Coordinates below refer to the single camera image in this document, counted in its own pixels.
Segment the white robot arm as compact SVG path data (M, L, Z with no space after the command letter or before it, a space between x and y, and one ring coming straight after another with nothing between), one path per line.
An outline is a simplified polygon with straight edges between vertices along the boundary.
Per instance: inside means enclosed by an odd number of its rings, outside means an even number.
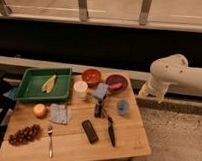
M164 100L170 85L181 85L202 95L202 67L189 66L183 54L172 54L166 58L155 60L150 65L150 76L143 84L138 96L156 97L158 103Z

